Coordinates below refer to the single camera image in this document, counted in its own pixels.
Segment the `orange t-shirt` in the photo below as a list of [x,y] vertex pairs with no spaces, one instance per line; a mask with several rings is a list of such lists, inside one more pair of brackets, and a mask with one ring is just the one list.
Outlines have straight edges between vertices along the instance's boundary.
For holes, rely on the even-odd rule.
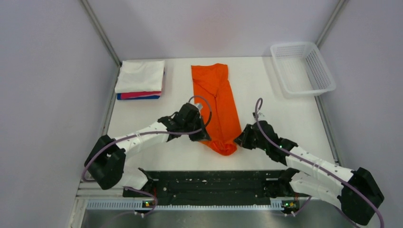
[[204,103],[205,98],[212,109],[212,118],[206,126],[211,140],[203,142],[213,151],[223,156],[232,155],[237,150],[234,139],[241,132],[237,108],[229,82],[229,69],[225,64],[211,66],[191,66],[195,102]]

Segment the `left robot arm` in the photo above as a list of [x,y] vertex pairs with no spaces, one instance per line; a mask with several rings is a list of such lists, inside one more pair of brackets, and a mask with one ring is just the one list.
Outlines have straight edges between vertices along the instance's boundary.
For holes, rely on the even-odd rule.
[[83,173],[89,173],[103,190],[121,187],[134,189],[140,196],[149,195],[152,178],[143,169],[130,166],[129,160],[143,150],[182,135],[193,142],[208,141],[202,109],[200,103],[185,103],[178,112],[161,117],[139,131],[115,138],[101,136],[84,163]]

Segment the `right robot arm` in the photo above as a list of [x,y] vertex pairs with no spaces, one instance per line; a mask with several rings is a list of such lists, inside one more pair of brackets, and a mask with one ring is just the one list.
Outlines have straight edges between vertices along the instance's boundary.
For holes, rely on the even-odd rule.
[[295,192],[315,197],[363,226],[377,215],[380,226],[385,227],[379,210],[384,195],[370,171],[362,167],[354,171],[320,159],[297,143],[278,137],[266,121],[246,125],[234,141],[245,149],[261,149],[273,161],[288,167],[285,178],[278,183],[283,195]]

